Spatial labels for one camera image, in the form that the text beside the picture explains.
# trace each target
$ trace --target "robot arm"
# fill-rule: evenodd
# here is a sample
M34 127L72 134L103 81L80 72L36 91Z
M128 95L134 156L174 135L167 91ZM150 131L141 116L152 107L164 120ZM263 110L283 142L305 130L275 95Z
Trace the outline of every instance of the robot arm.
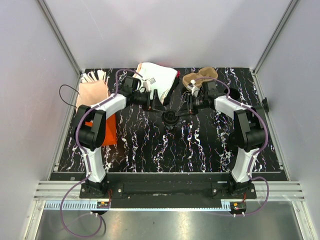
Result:
M104 104L101 103L105 102L105 100L95 104L94 106L99 105L99 107L92 110L80 126L78 135L79 142L86 152L83 149L80 150L83 156L88 154L89 159L89 163L86 160L84 161L86 176L89 175L88 164L90 164L91 168L91 174L86 181L86 184L88 187L93 188L102 194L107 190L106 181L104 181L106 178L106 171L101 157L101 146L106 136L106 119L131 104L141 105L145 111L164 112L166 110L159 99L158 91L156 89L153 89L153 96L151 98L151 91L140 92L138 90L139 85L141 86L141 80L127 76L122 81L118 93L111 94L109 97L110 100ZM78 108L72 128L72 135L74 138L76 137L76 131L82 117L92 107L93 105L81 105ZM92 126L86 125L86 122L92 122Z
M234 132L230 134L229 142L237 147L238 151L235 166L228 182L230 194L239 194L249 187L251 180L248 174L251 176L257 158L254 153L264 144L266 139L264 128L258 118L243 106L253 109L266 122L261 106L252 107L228 100L224 93L217 91L216 83L213 80L202 83L200 95L193 96L192 93L188 93L184 104L176 113L177 116L196 115L199 109L211 108L233 119Z

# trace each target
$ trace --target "black marble surface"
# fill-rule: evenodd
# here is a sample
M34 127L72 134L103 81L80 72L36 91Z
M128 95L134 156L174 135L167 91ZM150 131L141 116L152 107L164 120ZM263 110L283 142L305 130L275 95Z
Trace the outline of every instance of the black marble surface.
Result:
M180 83L166 109L177 110L184 99L182 77L199 68L176 68ZM104 69L110 76L108 86L115 88L117 69ZM240 101L257 105L258 93L249 68L216 68L218 79L238 89ZM218 90L224 87L217 85ZM161 113L144 112L133 105L116 114L117 145L102 147L102 159L107 172L228 172L236 155L227 148L233 120L212 109L202 109L197 116L179 120L176 128L166 130ZM277 172L278 158L270 139L255 163L254 172ZM84 172L85 164L69 129L59 172Z

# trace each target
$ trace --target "orange fabric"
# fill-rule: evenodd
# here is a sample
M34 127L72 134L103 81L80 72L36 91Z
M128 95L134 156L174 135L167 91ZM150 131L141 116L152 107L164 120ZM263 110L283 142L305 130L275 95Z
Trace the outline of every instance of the orange fabric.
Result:
M117 144L116 115L113 114L106 121L105 138L102 146ZM92 122L86 122L85 125L92 126Z

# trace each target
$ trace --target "gray wall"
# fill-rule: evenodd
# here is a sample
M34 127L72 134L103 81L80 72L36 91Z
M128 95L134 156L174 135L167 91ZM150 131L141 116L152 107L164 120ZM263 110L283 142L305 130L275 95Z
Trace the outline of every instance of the gray wall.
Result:
M46 0L79 66L254 67L290 0Z
M77 77L35 0L3 0L0 13L0 238L17 240L66 116L59 86Z
M258 77L292 180L320 236L320 1L300 1Z

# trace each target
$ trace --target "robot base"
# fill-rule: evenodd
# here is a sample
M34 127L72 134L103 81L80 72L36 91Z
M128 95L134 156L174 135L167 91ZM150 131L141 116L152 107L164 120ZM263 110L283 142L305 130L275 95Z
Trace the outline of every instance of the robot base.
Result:
M229 176L227 183L212 183L212 196L214 199L256 199L255 185L251 181L235 182L233 177Z
M81 185L80 196L81 199L91 198L108 198L108 182L107 175L101 182L93 182L86 180Z

